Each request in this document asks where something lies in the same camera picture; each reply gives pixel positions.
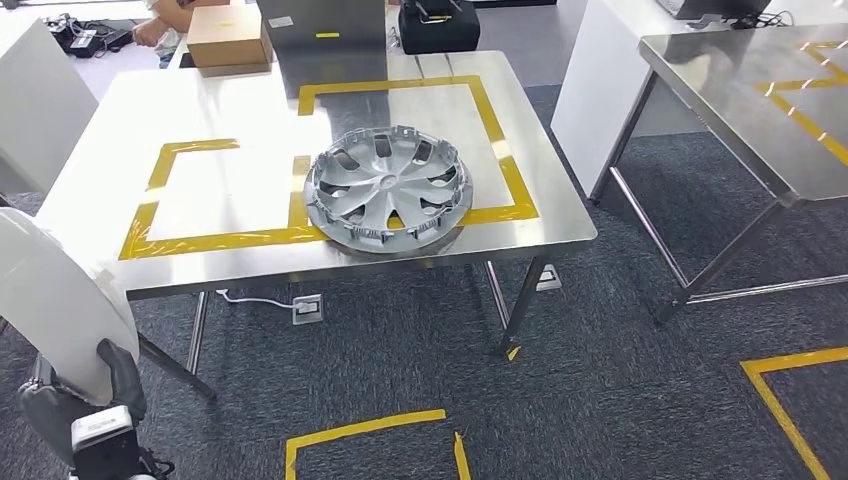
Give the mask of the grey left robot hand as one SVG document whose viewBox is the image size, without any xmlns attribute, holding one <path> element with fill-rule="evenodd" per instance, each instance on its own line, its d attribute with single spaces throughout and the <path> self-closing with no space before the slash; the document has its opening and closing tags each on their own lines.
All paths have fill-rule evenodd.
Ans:
<svg viewBox="0 0 848 480">
<path fill-rule="evenodd" d="M 138 426 L 146 415 L 147 402 L 135 358 L 109 339 L 100 341 L 96 353 L 110 372 L 112 400 L 107 406 L 127 407 L 132 425 Z M 42 354 L 36 355 L 31 376 L 20 386 L 18 395 L 30 426 L 59 459 L 73 467 L 72 423 L 104 408 L 89 403 L 62 384 Z"/>
</svg>

